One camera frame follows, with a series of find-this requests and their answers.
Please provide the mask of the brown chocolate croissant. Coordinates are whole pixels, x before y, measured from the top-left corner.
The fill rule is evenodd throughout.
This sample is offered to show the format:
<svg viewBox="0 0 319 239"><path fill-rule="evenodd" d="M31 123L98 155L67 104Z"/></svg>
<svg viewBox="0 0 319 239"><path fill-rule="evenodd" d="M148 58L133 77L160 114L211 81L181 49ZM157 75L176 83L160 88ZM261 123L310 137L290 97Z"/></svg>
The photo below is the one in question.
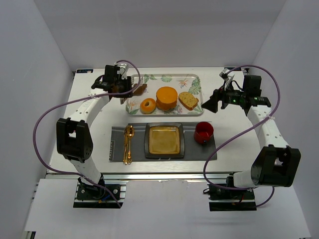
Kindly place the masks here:
<svg viewBox="0 0 319 239"><path fill-rule="evenodd" d="M147 84L142 84L140 85L134 92L133 92L133 96L140 96L142 95L145 90L147 88Z"/></svg>

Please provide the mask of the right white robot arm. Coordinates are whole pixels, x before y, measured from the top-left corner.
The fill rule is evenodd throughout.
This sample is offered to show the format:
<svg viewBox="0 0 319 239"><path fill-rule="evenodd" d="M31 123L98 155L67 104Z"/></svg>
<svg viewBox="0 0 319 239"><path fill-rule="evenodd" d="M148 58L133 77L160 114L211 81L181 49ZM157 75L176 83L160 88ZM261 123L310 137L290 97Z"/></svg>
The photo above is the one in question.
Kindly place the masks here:
<svg viewBox="0 0 319 239"><path fill-rule="evenodd" d="M213 113L228 105L240 106L254 126L260 145L260 153L251 168L232 175L231 187L248 189L258 186L290 187L295 178L301 159L301 152L291 148L281 135L274 118L271 116L271 103L261 95L261 76L244 76L243 87L236 90L232 86L233 77L221 73L224 84L214 90L202 108Z"/></svg>

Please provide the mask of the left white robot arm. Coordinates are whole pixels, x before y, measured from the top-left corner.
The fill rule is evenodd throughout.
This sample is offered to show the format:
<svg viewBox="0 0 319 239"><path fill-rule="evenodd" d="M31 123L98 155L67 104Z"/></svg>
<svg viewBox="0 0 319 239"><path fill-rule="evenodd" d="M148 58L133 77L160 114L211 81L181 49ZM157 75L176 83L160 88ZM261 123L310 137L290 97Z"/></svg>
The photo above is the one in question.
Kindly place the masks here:
<svg viewBox="0 0 319 239"><path fill-rule="evenodd" d="M126 75L127 70L125 63L105 66L104 75L91 86L88 99L70 117L57 121L57 151L74 165L84 184L101 185L102 174L91 157L93 140L90 126L112 97L125 99L133 96L132 78Z"/></svg>

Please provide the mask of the sliced loaf bread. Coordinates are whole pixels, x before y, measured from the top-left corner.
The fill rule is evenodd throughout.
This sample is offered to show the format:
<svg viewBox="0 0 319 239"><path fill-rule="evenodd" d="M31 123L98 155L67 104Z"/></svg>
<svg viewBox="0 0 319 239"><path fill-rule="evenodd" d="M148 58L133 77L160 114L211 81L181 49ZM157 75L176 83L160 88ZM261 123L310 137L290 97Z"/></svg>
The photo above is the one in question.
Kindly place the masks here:
<svg viewBox="0 0 319 239"><path fill-rule="evenodd" d="M181 92L178 95L178 99L180 103L189 111L194 110L194 108L198 105L199 100L189 92Z"/></svg>

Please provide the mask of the floral serving tray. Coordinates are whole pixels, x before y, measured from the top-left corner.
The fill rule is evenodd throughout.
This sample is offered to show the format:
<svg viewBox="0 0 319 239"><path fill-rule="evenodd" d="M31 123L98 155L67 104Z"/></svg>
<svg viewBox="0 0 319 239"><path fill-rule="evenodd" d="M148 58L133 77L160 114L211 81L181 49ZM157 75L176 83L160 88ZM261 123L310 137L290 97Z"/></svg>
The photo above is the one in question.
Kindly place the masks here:
<svg viewBox="0 0 319 239"><path fill-rule="evenodd" d="M199 116L203 113L200 78L195 74L144 74L125 102L133 116Z"/></svg>

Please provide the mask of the red mug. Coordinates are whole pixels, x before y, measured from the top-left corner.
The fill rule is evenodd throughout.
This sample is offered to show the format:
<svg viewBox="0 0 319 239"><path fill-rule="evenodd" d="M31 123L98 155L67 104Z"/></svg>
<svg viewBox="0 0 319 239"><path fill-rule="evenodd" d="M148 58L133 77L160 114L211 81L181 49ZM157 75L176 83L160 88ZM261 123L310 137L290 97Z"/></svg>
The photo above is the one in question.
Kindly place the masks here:
<svg viewBox="0 0 319 239"><path fill-rule="evenodd" d="M209 122L199 122L195 127L194 140L199 144L206 144L211 140L213 133L214 128Z"/></svg>

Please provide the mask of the blue label sticker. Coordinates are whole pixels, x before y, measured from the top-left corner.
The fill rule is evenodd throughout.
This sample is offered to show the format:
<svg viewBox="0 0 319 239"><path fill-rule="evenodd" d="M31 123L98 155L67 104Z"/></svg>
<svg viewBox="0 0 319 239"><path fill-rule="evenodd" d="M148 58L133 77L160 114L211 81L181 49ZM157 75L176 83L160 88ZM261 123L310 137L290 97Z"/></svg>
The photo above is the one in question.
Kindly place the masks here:
<svg viewBox="0 0 319 239"><path fill-rule="evenodd" d="M77 69L77 74L90 74L93 72L93 69Z"/></svg>

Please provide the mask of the round orange sponge cake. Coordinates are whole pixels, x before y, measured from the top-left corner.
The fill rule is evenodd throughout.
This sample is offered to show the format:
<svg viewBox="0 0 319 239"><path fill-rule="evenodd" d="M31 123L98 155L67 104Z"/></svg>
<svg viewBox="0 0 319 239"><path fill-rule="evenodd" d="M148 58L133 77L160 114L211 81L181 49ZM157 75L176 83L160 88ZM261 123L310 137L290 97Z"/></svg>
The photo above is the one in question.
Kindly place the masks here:
<svg viewBox="0 0 319 239"><path fill-rule="evenodd" d="M160 110L168 111L177 105L178 93L172 87L161 87L156 92L156 106Z"/></svg>

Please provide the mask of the gold spoon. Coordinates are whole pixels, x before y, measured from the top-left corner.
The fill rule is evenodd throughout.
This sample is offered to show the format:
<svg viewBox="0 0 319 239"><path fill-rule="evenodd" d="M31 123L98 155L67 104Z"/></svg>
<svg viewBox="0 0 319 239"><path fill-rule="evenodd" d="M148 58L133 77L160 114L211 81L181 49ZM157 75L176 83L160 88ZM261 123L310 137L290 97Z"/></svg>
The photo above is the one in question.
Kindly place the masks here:
<svg viewBox="0 0 319 239"><path fill-rule="evenodd" d="M131 156L131 140L134 137L135 134L135 130L134 127L132 125L128 125L129 126L129 133L128 133L128 148L127 148L127 158L128 158L128 164L131 164L132 162L132 156Z"/></svg>

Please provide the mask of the square brown ceramic plate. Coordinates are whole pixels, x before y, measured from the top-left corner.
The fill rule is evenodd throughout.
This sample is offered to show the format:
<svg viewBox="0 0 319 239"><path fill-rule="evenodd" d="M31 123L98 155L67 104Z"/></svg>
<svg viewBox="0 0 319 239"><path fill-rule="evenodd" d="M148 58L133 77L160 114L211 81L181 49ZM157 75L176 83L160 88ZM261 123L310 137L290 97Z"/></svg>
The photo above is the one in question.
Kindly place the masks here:
<svg viewBox="0 0 319 239"><path fill-rule="evenodd" d="M181 123L148 123L145 129L146 158L184 158L184 131Z"/></svg>

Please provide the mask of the aluminium frame rail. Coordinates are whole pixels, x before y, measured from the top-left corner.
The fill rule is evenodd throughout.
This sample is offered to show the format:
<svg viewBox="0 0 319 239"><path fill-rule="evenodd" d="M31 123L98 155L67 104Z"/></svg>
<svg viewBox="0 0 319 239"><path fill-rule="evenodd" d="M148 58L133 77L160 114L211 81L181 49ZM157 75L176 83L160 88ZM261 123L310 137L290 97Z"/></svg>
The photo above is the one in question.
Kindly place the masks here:
<svg viewBox="0 0 319 239"><path fill-rule="evenodd" d="M216 184L224 184L230 173L207 173L207 178ZM104 173L103 177L107 184L126 184L131 180L186 180L190 182L206 182L202 173ZM76 175L47 173L45 179L77 179Z"/></svg>

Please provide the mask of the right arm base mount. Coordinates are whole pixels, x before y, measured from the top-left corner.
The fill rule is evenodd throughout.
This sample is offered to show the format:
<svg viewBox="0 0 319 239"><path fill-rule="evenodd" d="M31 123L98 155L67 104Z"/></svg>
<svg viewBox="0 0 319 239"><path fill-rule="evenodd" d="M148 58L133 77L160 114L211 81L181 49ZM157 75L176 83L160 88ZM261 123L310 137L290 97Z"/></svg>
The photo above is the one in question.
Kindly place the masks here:
<svg viewBox="0 0 319 239"><path fill-rule="evenodd" d="M208 183L203 194L208 195L211 212L256 211L255 194L249 190L223 189Z"/></svg>

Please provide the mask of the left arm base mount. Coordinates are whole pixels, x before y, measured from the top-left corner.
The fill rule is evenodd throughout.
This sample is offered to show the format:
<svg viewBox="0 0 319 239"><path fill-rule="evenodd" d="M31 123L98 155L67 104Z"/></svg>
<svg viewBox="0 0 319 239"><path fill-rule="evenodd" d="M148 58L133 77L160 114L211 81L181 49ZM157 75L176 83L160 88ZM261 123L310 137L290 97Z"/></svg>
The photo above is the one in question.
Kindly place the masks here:
<svg viewBox="0 0 319 239"><path fill-rule="evenodd" d="M123 205L126 191L124 183L105 184L105 181L100 179L99 184L109 189L119 204ZM108 191L95 185L85 184L81 178L78 178L73 208L119 209L120 207Z"/></svg>

